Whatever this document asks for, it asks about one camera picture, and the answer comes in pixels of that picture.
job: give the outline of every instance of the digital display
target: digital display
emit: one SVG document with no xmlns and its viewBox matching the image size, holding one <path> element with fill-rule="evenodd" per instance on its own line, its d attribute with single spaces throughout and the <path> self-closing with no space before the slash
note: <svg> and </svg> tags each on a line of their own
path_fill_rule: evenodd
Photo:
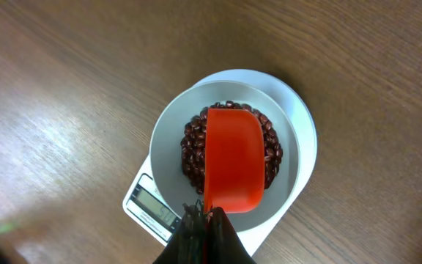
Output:
<svg viewBox="0 0 422 264">
<path fill-rule="evenodd" d="M 147 191 L 140 190 L 136 199 L 167 225 L 171 225 L 174 222 L 175 214 L 158 202 Z"/>
</svg>

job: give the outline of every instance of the table surface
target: table surface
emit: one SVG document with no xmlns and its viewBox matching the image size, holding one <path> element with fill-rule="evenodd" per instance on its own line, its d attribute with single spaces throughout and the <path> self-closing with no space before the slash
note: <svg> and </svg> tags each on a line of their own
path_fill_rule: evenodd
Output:
<svg viewBox="0 0 422 264">
<path fill-rule="evenodd" d="M 0 1 L 0 248 L 151 263 L 122 210 L 167 103 L 226 69 L 310 109 L 314 173 L 258 263 L 422 263 L 422 1 Z"/>
</svg>

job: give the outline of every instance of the adzuki bean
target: adzuki bean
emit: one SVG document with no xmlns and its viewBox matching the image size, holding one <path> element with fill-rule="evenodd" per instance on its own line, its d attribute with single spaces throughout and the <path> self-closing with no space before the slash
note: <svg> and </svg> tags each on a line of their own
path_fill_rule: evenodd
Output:
<svg viewBox="0 0 422 264">
<path fill-rule="evenodd" d="M 190 122 L 185 125 L 185 136 L 180 142 L 180 146 L 182 146 L 182 171 L 196 189 L 196 193 L 203 194 L 204 192 L 204 153 L 208 109 L 243 109 L 251 112 L 260 121 L 264 140 L 264 188 L 268 189 L 279 172 L 279 164 L 283 157 L 283 149 L 279 143 L 278 135 L 268 117 L 258 109 L 252 109 L 246 103 L 239 104 L 228 100 L 224 104 L 217 102 L 210 107 L 203 108 L 199 115 L 192 117 Z"/>
</svg>

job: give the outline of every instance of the scale platform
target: scale platform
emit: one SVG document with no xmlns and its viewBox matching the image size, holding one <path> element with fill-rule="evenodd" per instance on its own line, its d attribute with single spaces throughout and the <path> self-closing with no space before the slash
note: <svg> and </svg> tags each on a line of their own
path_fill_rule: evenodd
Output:
<svg viewBox="0 0 422 264">
<path fill-rule="evenodd" d="M 255 70 L 225 70 L 203 78 L 194 86 L 208 81 L 239 81 L 265 92 L 285 111 L 294 127 L 300 148 L 300 168 L 288 200 L 266 222 L 252 229 L 237 232 L 247 253 L 252 256 L 306 186 L 312 174 L 317 157 L 317 133 L 314 121 L 306 105 L 294 90 L 266 73 Z M 164 246 L 167 245 L 180 223 L 181 216 L 169 209 L 154 183 L 150 155 L 139 168 L 138 174 L 123 199 L 122 206 L 129 217 Z"/>
</svg>

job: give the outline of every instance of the orange scoop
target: orange scoop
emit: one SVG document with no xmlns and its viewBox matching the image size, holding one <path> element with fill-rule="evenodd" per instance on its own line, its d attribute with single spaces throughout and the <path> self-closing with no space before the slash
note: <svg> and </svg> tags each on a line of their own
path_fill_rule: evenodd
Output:
<svg viewBox="0 0 422 264">
<path fill-rule="evenodd" d="M 245 213 L 263 197 L 264 147 L 260 122 L 235 109 L 208 111 L 204 209 Z"/>
</svg>

